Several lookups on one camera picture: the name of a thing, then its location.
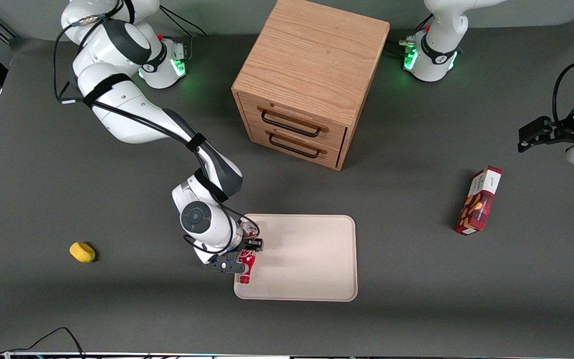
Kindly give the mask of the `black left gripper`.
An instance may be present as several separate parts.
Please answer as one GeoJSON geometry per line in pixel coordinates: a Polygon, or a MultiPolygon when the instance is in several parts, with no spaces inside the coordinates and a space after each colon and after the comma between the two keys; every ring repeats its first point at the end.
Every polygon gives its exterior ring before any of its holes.
{"type": "Polygon", "coordinates": [[[570,143],[574,145],[574,118],[552,120],[540,116],[519,129],[518,152],[523,153],[533,146],[570,143]]]}

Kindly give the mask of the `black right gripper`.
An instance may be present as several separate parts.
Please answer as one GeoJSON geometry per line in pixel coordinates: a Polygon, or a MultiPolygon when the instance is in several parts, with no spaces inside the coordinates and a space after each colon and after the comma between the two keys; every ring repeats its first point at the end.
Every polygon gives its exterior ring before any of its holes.
{"type": "MultiPolygon", "coordinates": [[[[246,249],[262,251],[264,249],[264,241],[261,238],[247,239],[246,249]]],[[[210,271],[219,271],[220,273],[244,274],[247,271],[247,264],[240,261],[240,252],[230,251],[226,253],[226,259],[216,258],[214,261],[204,264],[203,267],[210,271]]]]}

